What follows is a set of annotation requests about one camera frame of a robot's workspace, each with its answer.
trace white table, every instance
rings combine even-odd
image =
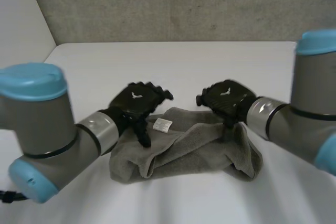
[[[294,47],[292,42],[64,44],[46,62],[63,68],[78,121],[105,108],[132,81],[152,81],[174,94],[175,100],[164,102],[156,113],[172,106],[204,110],[196,106],[196,95],[228,78],[288,102]],[[0,222],[336,223],[335,179],[249,135],[265,163],[251,183],[219,172],[121,185],[110,179],[109,157],[104,156],[43,205],[0,205]],[[13,189],[7,168],[20,151],[12,132],[1,131],[0,137],[0,185]]]

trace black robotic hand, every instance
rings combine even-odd
[[[156,87],[151,82],[130,83],[110,102],[109,108],[121,112],[143,147],[151,147],[145,119],[165,99],[174,98],[168,90],[164,91],[160,86]]]
[[[203,89],[196,97],[197,106],[207,106],[224,119],[227,127],[246,122],[248,109],[257,100],[256,95],[233,80],[225,80]]]

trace black cable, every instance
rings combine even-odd
[[[12,203],[14,201],[22,201],[28,199],[21,193],[17,193],[15,191],[0,191],[0,200],[3,203]]]

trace gray towel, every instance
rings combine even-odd
[[[157,118],[173,122],[168,133],[153,129]],[[228,130],[222,122],[211,111],[179,108],[148,117],[152,147],[143,148],[131,130],[125,131],[111,151],[111,178],[129,184],[222,170],[241,180],[253,180],[263,166],[262,155],[241,124]]]

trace white tag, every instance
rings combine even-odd
[[[153,129],[157,131],[162,131],[164,133],[168,133],[170,125],[172,125],[172,121],[168,121],[165,119],[158,118],[156,119]]]

